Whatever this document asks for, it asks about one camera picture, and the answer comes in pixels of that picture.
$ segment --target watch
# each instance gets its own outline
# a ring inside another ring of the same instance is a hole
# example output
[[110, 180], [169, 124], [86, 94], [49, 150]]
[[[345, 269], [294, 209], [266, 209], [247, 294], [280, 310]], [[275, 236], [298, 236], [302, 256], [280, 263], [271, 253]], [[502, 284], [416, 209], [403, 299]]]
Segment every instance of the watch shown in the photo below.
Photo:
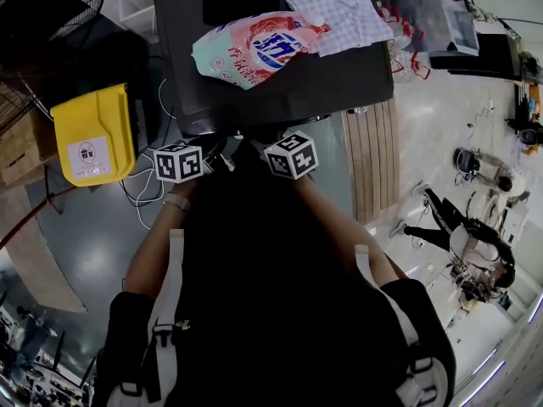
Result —
[[190, 210], [190, 202], [186, 200], [183, 196], [180, 194], [175, 194], [172, 192], [169, 192], [166, 194], [166, 197], [164, 198], [163, 204], [172, 204], [175, 207], [179, 208], [181, 211], [187, 213]]

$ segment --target white label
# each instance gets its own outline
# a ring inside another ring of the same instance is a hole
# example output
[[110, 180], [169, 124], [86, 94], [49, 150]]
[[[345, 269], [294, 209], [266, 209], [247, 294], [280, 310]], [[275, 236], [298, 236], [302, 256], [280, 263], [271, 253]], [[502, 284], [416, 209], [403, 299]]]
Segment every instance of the white label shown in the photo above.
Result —
[[112, 173], [108, 142], [105, 137], [82, 140], [68, 145], [71, 172], [77, 179]]

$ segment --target black pants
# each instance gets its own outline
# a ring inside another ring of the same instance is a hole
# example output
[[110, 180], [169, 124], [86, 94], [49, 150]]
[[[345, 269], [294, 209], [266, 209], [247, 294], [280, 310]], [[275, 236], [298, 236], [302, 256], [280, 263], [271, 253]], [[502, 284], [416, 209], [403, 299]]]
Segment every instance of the black pants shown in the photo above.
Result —
[[449, 200], [443, 199], [443, 202], [441, 202], [431, 189], [425, 190], [424, 196], [428, 200], [439, 229], [407, 226], [404, 233], [412, 237], [422, 238], [424, 241], [448, 252], [451, 233], [463, 222], [464, 216]]

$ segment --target backpack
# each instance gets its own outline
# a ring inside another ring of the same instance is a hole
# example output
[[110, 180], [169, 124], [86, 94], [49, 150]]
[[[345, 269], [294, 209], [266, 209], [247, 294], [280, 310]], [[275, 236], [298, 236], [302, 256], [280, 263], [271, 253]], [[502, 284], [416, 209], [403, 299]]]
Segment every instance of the backpack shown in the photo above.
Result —
[[[155, 369], [155, 384], [144, 385], [142, 373], [134, 372], [118, 385], [109, 396], [108, 407], [162, 407], [176, 386], [176, 342], [179, 333], [190, 330], [190, 321], [175, 321], [176, 309], [182, 288], [182, 260], [184, 249], [183, 230], [170, 231], [170, 262], [159, 297], [156, 299], [148, 323], [148, 348], [142, 368], [147, 362]], [[411, 353], [411, 363], [406, 369], [405, 381], [396, 389], [396, 396], [405, 407], [442, 407], [448, 392], [447, 374], [443, 364], [432, 357], [419, 342], [417, 331], [400, 306], [383, 293], [373, 280], [369, 268], [367, 246], [356, 246], [356, 265], [364, 278], [386, 299], [398, 317], [401, 330]]]

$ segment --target plastic bag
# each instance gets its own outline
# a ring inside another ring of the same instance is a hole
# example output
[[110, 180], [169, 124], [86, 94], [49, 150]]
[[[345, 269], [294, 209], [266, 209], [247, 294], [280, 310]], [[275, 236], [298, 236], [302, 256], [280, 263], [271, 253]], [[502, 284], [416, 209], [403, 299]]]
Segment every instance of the plastic bag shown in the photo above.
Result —
[[193, 44], [201, 75], [243, 89], [267, 80], [296, 54], [308, 53], [330, 31], [322, 20], [311, 22], [296, 12], [270, 12], [222, 25]]

